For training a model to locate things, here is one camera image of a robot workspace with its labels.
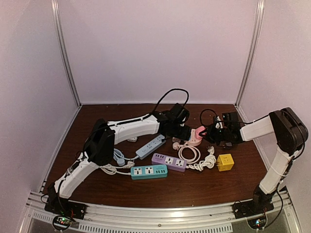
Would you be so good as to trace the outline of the light blue power strip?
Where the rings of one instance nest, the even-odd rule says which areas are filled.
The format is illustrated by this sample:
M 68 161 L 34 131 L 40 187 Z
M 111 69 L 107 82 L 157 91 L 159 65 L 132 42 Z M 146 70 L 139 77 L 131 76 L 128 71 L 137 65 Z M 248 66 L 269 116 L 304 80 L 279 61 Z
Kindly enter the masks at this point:
M 136 157 L 144 159 L 166 143 L 165 136 L 159 135 L 136 151 Z

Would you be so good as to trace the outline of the purple power strip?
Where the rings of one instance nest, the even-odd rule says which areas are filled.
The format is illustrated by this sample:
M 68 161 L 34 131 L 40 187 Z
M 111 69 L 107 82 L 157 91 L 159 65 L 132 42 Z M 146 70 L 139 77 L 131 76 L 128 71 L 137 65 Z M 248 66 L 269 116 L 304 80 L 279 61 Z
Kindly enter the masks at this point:
M 185 172 L 187 163 L 180 158 L 154 153 L 152 156 L 152 165 L 166 165 L 168 169 Z

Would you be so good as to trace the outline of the yellow cube socket adapter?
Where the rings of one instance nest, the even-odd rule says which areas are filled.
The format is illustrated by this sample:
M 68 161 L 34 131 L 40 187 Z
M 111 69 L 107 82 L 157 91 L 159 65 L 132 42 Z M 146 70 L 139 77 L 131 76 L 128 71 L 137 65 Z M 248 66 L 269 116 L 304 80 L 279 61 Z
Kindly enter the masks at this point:
M 216 160 L 216 166 L 219 172 L 229 171 L 234 166 L 234 160 L 230 153 L 220 154 Z

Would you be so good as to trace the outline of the white round travel adapter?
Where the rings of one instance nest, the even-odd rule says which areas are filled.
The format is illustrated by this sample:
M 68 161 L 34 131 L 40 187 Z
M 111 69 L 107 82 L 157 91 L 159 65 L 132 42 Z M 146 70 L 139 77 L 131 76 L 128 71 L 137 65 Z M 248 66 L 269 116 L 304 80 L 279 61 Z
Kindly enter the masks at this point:
M 129 142 L 137 142 L 138 140 L 138 137 L 132 137 L 132 138 L 129 138 L 127 141 Z

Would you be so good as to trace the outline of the teal power strip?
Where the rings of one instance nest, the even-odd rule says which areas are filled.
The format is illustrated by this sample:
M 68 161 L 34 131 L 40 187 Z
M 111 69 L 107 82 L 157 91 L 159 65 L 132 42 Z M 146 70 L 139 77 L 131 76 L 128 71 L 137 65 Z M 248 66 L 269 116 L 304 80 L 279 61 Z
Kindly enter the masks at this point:
M 131 168 L 130 174 L 132 180 L 166 178 L 168 168 L 166 165 L 135 166 Z

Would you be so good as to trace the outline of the pink small adapter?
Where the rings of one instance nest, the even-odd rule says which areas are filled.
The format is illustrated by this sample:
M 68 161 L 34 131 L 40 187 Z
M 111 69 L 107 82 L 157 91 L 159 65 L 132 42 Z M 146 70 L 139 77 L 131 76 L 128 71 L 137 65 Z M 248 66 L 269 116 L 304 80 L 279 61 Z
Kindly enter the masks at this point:
M 173 137 L 173 138 L 172 138 L 172 142 L 173 142 L 173 143 L 178 143 L 178 144 L 180 144 L 180 143 L 181 143 L 181 139 L 178 139 L 178 138 Z

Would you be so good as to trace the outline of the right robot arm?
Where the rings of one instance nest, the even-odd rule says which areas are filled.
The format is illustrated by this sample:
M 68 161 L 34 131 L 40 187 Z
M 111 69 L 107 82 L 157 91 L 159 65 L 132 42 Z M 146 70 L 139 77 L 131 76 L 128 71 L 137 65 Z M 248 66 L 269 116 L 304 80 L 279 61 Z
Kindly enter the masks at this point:
M 203 125 L 198 135 L 216 145 L 237 145 L 265 136 L 275 139 L 275 156 L 249 203 L 249 210 L 257 215 L 268 206 L 293 161 L 302 154 L 309 132 L 293 109 L 285 107 L 251 122 L 242 121 L 237 112 L 224 113 L 221 118 L 215 116 L 211 124 Z

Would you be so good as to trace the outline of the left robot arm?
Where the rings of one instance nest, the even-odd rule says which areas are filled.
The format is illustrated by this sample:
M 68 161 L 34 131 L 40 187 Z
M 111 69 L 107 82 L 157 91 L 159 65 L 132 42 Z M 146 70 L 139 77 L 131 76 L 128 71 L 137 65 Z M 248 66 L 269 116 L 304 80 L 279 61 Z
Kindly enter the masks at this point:
M 114 146 L 133 137 L 161 134 L 188 140 L 191 128 L 185 125 L 189 111 L 179 103 L 170 110 L 153 110 L 143 116 L 121 121 L 108 121 L 100 118 L 85 141 L 82 152 L 64 175 L 48 187 L 46 208 L 64 216 L 73 210 L 69 201 L 73 191 L 93 171 L 110 164 Z

